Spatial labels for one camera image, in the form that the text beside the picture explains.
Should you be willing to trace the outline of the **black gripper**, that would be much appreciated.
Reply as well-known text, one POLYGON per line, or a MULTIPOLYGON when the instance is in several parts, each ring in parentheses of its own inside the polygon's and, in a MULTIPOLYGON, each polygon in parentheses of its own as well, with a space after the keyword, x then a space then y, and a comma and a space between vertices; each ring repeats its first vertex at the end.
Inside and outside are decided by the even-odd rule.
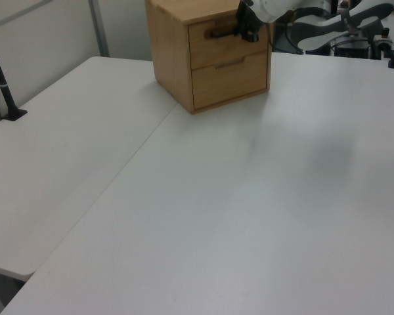
POLYGON ((256 17, 251 9, 253 1, 240 1, 236 11, 236 26, 233 29, 234 36, 241 36, 242 39, 250 43, 259 41, 258 31, 261 21, 256 17))

